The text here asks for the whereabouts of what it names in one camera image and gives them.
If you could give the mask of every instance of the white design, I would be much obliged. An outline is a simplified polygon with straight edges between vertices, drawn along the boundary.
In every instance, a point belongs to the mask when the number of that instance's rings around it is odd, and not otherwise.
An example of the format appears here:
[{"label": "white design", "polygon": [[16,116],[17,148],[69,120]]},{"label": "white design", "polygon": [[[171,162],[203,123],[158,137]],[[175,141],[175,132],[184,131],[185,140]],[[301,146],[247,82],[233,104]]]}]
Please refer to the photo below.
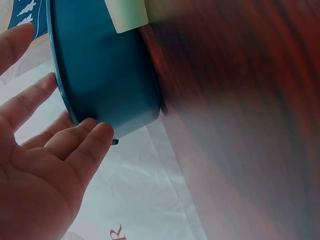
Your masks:
[{"label": "white design", "polygon": [[25,19],[23,19],[21,22],[19,22],[17,24],[17,26],[22,25],[22,24],[26,24],[26,23],[30,23],[32,20],[33,20],[32,14],[30,13],[29,16],[27,16]]},{"label": "white design", "polygon": [[24,9],[21,10],[21,12],[17,15],[17,17],[19,17],[20,15],[25,14],[29,11],[32,11],[36,4],[37,3],[35,2],[35,0],[32,0]]}]

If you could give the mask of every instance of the wooden surface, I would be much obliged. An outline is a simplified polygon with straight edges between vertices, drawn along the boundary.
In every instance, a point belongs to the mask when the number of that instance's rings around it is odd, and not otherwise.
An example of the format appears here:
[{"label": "wooden surface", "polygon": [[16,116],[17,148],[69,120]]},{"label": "wooden surface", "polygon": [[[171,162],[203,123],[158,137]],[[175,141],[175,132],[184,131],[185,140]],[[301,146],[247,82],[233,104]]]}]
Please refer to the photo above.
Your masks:
[{"label": "wooden surface", "polygon": [[320,239],[320,0],[146,0],[163,119],[209,240]]}]

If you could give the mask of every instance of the palm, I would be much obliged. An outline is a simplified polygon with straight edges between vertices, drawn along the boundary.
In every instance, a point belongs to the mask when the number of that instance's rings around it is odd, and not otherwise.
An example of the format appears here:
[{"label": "palm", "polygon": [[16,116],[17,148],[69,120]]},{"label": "palm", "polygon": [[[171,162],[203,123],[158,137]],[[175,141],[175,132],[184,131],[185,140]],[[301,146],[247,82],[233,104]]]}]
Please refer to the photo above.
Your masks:
[{"label": "palm", "polygon": [[[7,56],[12,53],[19,57],[17,49],[2,47],[15,46],[15,31],[32,36],[29,25],[0,37],[4,59],[12,59]],[[0,74],[8,66],[1,62]],[[49,74],[0,108],[0,239],[60,239],[111,145],[108,124],[86,119],[74,126],[66,112],[40,135],[16,143],[15,131],[55,88],[55,76]]]}]

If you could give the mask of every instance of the finger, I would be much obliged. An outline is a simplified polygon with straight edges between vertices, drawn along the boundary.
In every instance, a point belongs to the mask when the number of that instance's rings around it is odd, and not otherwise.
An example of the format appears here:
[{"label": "finger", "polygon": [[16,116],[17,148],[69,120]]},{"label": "finger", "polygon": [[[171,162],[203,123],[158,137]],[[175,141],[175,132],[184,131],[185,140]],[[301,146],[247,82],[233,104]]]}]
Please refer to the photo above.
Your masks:
[{"label": "finger", "polygon": [[49,149],[57,158],[65,160],[86,139],[98,123],[88,118],[78,126],[62,130],[51,138],[44,148]]},{"label": "finger", "polygon": [[98,124],[65,160],[86,188],[107,154],[114,137],[114,130],[107,123]]},{"label": "finger", "polygon": [[75,125],[71,121],[67,111],[63,111],[63,113],[53,122],[51,126],[49,126],[39,135],[26,141],[24,144],[22,144],[22,147],[25,149],[43,148],[56,133],[65,129],[73,128],[74,126]]},{"label": "finger", "polygon": [[26,52],[34,37],[34,26],[26,23],[0,34],[0,75]]},{"label": "finger", "polygon": [[6,118],[13,132],[28,120],[36,109],[57,88],[54,73],[49,73],[36,84],[28,87],[0,107],[0,115]]}]

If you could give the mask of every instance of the knuckle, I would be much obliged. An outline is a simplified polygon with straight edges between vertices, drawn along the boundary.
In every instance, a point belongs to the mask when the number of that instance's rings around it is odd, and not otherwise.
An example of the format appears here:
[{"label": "knuckle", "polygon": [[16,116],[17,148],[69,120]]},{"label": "knuckle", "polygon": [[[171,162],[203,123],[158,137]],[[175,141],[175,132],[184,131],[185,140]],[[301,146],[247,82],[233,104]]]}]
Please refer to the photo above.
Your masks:
[{"label": "knuckle", "polygon": [[31,85],[30,88],[33,88],[36,91],[36,93],[38,95],[41,95],[42,97],[45,97],[47,95],[46,91],[36,83]]},{"label": "knuckle", "polygon": [[79,129],[76,129],[76,128],[69,128],[66,130],[67,133],[69,133],[74,139],[77,140],[77,142],[81,143],[85,136],[84,136],[84,133],[83,131],[79,131]]},{"label": "knuckle", "polygon": [[95,162],[96,158],[95,158],[93,152],[89,148],[87,148],[87,147],[79,147],[78,151],[79,151],[80,155],[85,156],[91,162]]},{"label": "knuckle", "polygon": [[48,131],[48,130],[45,130],[41,133],[41,137],[43,138],[43,140],[45,141],[49,141],[54,135]]},{"label": "knuckle", "polygon": [[105,146],[105,141],[98,136],[89,135],[88,138],[93,142],[95,146],[98,146],[99,148],[102,148]]},{"label": "knuckle", "polygon": [[19,105],[21,105],[27,112],[31,112],[33,110],[33,104],[31,101],[23,94],[19,93],[13,98]]}]

